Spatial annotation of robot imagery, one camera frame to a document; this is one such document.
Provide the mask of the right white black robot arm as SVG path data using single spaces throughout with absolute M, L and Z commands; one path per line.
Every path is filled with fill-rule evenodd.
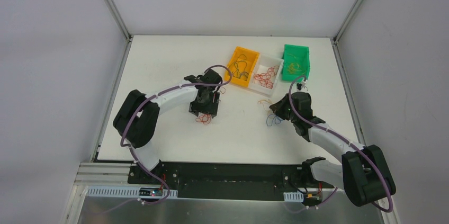
M 280 119 L 290 121 L 300 137 L 338 160 L 336 164 L 323 157 L 304 161 L 300 173 L 304 185 L 313 187 L 325 182 L 343 189 L 357 207 L 371 203 L 379 208 L 377 201 L 387 199 L 389 206 L 383 211 L 392 212 L 396 185 L 380 147 L 351 142 L 334 131 L 313 114 L 309 93 L 287 93 L 270 105 L 270 110 Z

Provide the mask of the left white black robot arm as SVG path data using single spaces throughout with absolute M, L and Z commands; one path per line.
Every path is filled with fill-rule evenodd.
M 161 179 L 161 160 L 151 143 L 160 115 L 182 104 L 199 122 L 209 122 L 218 113 L 220 87 L 225 82 L 213 69 L 200 75 L 188 75 L 178 86 L 148 96 L 139 90 L 131 91 L 113 120 L 113 127 L 121 136 L 120 145 L 130 150 L 141 177 L 149 184 Z

